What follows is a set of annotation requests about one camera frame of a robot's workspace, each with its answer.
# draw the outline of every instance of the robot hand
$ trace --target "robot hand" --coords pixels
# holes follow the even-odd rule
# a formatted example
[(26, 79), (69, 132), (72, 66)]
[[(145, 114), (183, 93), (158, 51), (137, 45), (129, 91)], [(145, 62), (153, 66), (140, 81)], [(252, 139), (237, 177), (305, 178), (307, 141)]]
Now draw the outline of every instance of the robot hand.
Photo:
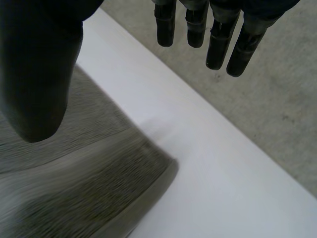
[[(177, 0), (152, 0), (157, 21), (158, 43), (163, 47), (173, 44)], [(248, 65), (268, 27), (299, 0), (180, 0), (187, 8), (187, 40), (194, 48), (203, 44), (209, 5), (213, 12), (206, 66), (219, 70), (223, 64), (230, 40), (244, 11), (244, 24), (227, 65), (227, 73), (239, 77)]]

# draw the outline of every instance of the gray towel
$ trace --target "gray towel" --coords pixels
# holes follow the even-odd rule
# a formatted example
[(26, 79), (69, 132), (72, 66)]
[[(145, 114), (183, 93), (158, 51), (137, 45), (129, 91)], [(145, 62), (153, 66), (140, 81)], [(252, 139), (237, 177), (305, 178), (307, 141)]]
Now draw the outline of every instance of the gray towel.
[(75, 69), (56, 135), (22, 141), (0, 114), (0, 237), (125, 237), (177, 164)]

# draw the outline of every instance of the gray fabric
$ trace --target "gray fabric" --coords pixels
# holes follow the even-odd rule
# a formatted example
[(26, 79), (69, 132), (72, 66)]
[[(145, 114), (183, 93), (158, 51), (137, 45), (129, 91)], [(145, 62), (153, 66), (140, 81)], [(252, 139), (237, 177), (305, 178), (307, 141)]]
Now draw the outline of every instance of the gray fabric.
[(171, 163), (79, 69), (69, 101), (60, 130), (40, 143), (0, 120), (1, 238), (88, 238)]

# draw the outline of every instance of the gray floor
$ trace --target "gray floor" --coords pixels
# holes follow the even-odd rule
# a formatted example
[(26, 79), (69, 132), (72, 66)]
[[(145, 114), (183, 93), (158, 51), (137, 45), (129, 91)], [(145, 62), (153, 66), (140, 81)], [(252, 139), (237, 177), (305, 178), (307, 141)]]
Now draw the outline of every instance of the gray floor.
[[(317, 197), (315, 0), (302, 0), (268, 29), (239, 78), (226, 74), (228, 58), (219, 71), (205, 67), (211, 12), (203, 46), (192, 49), (178, 3), (174, 44), (162, 48), (151, 0), (105, 0), (103, 8)], [(233, 43), (241, 25), (242, 18)]]

